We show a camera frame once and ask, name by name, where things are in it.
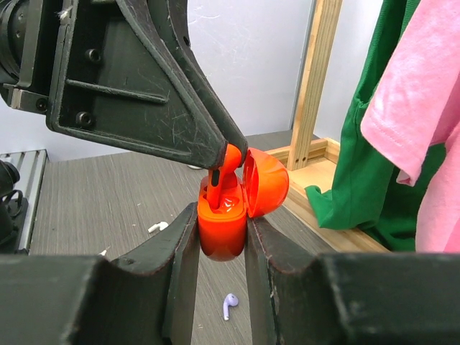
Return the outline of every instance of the pink shirt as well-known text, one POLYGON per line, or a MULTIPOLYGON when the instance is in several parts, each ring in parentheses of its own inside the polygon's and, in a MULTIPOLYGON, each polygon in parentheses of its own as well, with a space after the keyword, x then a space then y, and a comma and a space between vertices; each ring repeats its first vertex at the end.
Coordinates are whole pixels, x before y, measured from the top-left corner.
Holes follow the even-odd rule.
POLYGON ((364 138, 414 186, 428 148, 447 156, 420 205, 418 252, 460 252, 460 1, 421 0, 364 115, 364 138))

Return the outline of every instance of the bolt hole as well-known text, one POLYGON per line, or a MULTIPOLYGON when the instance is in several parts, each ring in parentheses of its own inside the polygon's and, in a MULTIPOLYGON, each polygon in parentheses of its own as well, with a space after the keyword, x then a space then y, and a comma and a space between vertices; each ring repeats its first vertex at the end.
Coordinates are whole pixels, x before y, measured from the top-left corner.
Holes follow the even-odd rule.
POLYGON ((77 114, 76 121, 77 121, 77 124, 79 124, 82 127, 89 127, 90 125, 94 123, 94 118, 92 114, 86 111, 82 111, 77 114))
POLYGON ((101 53, 97 49, 89 49, 86 51, 86 57, 92 63, 101 62, 101 53))
POLYGON ((47 102, 46 102, 46 99, 44 98, 39 98, 37 100, 37 103, 35 104, 35 106, 37 107, 37 109, 39 111, 46 111, 47 109, 47 102))

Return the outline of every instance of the gray table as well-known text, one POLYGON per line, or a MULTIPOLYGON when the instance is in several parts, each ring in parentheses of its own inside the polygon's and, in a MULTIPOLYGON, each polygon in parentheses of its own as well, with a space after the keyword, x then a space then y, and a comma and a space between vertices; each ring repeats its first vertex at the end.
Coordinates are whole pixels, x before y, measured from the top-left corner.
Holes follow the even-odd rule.
MULTIPOLYGON (((249 137, 249 146, 270 150, 289 145, 291 132, 249 137)), ((137 153, 49 163, 45 168, 31 254, 97 254, 114 259, 155 234, 197 200, 204 170, 137 153)), ((268 220, 310 253, 331 251, 285 208, 268 220)), ((204 255, 198 271, 193 344, 251 344, 244 258, 212 262, 204 255), (222 318, 228 293, 238 296, 231 320, 222 318)))

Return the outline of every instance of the green fabric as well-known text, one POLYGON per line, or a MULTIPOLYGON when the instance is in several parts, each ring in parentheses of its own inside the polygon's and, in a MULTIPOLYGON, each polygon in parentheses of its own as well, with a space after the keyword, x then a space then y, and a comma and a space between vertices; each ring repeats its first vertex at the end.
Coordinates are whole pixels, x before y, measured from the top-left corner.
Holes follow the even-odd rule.
POLYGON ((394 251, 415 249, 418 208, 431 177, 443 162, 445 149, 443 145, 430 148, 415 187, 400 185, 396 183, 399 170, 363 138, 360 124, 419 2, 383 1, 361 80, 342 128, 332 189, 321 194, 316 186, 306 188, 319 226, 337 230, 357 226, 394 251))

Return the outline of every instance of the purple earbud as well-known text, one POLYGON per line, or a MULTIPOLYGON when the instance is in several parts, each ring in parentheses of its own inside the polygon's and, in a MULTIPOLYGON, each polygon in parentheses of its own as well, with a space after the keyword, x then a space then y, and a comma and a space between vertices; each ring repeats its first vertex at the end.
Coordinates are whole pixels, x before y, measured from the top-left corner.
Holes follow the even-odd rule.
POLYGON ((229 306, 236 307, 238 305, 238 297, 233 293, 229 293, 224 300, 224 320, 229 320, 229 306))

